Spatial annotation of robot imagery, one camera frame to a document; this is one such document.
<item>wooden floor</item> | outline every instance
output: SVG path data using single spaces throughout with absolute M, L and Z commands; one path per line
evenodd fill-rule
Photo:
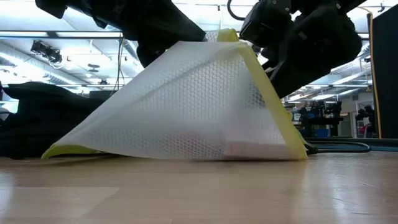
M 306 162 L 0 159 L 0 223 L 398 223 L 398 153 Z

